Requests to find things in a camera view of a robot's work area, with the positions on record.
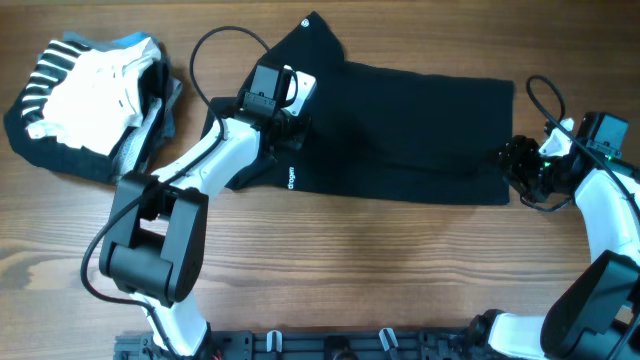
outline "brown floor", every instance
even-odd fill
[[[638,2],[5,3],[3,113],[36,55],[64,30],[99,40],[153,33],[185,79],[192,47],[207,30],[245,26],[273,45],[317,10],[350,60],[514,80],[517,134],[541,138],[543,118],[523,89],[529,75],[547,75],[570,116],[608,110],[629,119],[624,158],[640,163]],[[205,92],[235,94],[259,55],[240,34],[207,43],[197,64]],[[188,82],[178,112],[177,137],[156,166],[198,139],[205,107]],[[4,131],[0,173],[0,359],[110,358],[115,335],[148,329],[140,309],[101,303],[80,284],[80,258],[106,220],[113,189],[29,165]],[[576,208],[543,215],[517,201],[430,206],[256,188],[224,191],[211,206],[197,296],[217,330],[463,325],[488,308],[545,314],[588,263]],[[95,268],[92,279],[117,294]]]

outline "white logo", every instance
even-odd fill
[[[289,190],[293,190],[293,182],[296,181],[296,174],[294,173],[293,167],[289,168],[289,185],[287,186]]]

